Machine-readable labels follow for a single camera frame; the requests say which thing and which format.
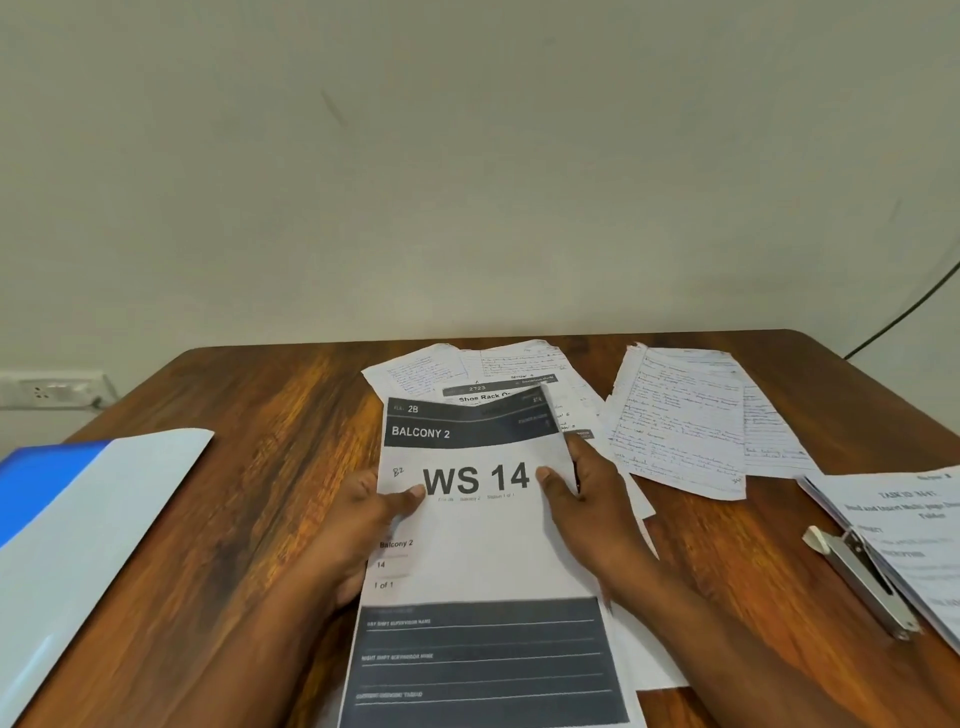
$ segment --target electrical outlet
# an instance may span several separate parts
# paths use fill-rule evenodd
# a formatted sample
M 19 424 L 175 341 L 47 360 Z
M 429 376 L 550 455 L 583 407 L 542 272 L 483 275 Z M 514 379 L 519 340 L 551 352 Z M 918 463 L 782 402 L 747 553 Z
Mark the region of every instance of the electrical outlet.
M 103 372 L 0 372 L 0 409 L 106 409 L 116 401 Z

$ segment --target wood grain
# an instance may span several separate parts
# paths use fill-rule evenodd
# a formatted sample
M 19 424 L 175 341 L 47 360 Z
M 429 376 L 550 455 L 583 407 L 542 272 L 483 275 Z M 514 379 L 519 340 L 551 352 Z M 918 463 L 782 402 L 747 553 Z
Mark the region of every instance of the wood grain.
M 795 331 L 556 336 L 606 396 L 628 344 L 732 353 L 827 473 L 960 463 L 960 438 Z M 482 349 L 515 339 L 464 339 Z M 216 436 L 18 725 L 156 726 L 242 614 L 309 542 L 343 475 L 376 461 L 381 405 L 364 367 L 432 341 L 186 352 L 71 441 L 208 427 Z M 725 503 L 640 481 L 661 558 L 876 728 L 955 725 L 960 658 L 927 631 L 890 639 L 801 543 L 832 528 L 792 482 L 749 478 Z M 355 611 L 335 617 L 289 726 L 343 679 Z M 713 723 L 690 690 L 646 692 L 651 728 Z

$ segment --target white wall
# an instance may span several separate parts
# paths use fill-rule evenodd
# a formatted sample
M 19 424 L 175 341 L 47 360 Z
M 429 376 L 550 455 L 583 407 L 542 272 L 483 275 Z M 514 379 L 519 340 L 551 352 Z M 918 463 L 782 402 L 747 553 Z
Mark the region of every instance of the white wall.
M 123 392 L 229 343 L 790 327 L 842 352 L 960 232 L 959 36 L 953 0 L 13 3 L 0 367 Z M 943 293 L 864 366 L 960 428 Z M 27 415 L 0 449 L 76 422 Z

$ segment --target power cord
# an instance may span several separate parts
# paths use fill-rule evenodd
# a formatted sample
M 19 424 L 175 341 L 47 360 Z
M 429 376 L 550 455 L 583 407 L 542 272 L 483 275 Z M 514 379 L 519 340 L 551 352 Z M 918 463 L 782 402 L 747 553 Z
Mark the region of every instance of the power cord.
M 856 349 L 854 349 L 852 352 L 850 352 L 849 354 L 847 354 L 846 356 L 844 356 L 844 358 L 845 358 L 845 359 L 850 359 L 850 357 L 853 356 L 854 354 L 856 354 L 856 353 L 858 353 L 858 352 L 862 352 L 864 349 L 866 349 L 866 348 L 869 347 L 871 344 L 873 344 L 873 343 L 874 343 L 878 338 L 880 338 L 883 334 L 885 334 L 887 331 L 889 331 L 891 328 L 893 328 L 894 326 L 896 326 L 897 324 L 899 324 L 903 319 L 905 319 L 905 318 L 906 318 L 907 316 L 909 316 L 911 313 L 913 313 L 913 312 L 916 311 L 918 308 L 920 308 L 920 306 L 923 305 L 923 303 L 924 303 L 928 298 L 930 298 L 930 296 L 932 296 L 934 293 L 936 293 L 938 290 L 940 290 L 940 287 L 941 287 L 944 283 L 946 283 L 948 280 L 950 280 L 951 278 L 953 278 L 953 274 L 956 273 L 957 271 L 960 271 L 960 260 L 958 260 L 958 261 L 956 262 L 956 264 L 947 271 L 947 274 L 946 274 L 945 276 L 943 276 L 940 280 L 938 280 L 930 290 L 928 290 L 926 293 L 924 293 L 922 296 L 920 296 L 920 300 L 919 300 L 919 301 L 917 301 L 917 302 L 914 303 L 912 306 L 910 306 L 910 307 L 907 308 L 905 311 L 903 311 L 903 313 L 901 313 L 900 316 L 898 316 L 896 319 L 894 319 L 893 321 L 891 321 L 889 324 L 887 324 L 887 325 L 886 325 L 885 327 L 883 327 L 880 331 L 878 331 L 878 332 L 875 333 L 873 336 L 871 336 L 869 339 L 867 339 L 865 342 L 863 342 L 860 346 L 858 346 L 858 347 L 857 347 Z

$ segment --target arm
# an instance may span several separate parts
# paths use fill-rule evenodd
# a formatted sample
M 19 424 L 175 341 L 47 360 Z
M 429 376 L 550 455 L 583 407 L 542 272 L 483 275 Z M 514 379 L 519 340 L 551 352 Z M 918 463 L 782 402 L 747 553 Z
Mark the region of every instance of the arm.
M 277 725 L 326 618 L 359 593 L 367 557 L 423 495 L 421 485 L 380 495 L 374 471 L 349 475 L 316 539 L 227 636 L 165 725 Z
M 567 435 L 567 445 L 580 480 L 578 497 L 549 468 L 537 470 L 567 547 L 606 594 L 657 635 L 720 725 L 863 728 L 743 624 L 662 565 L 643 542 L 613 463 L 576 435 Z

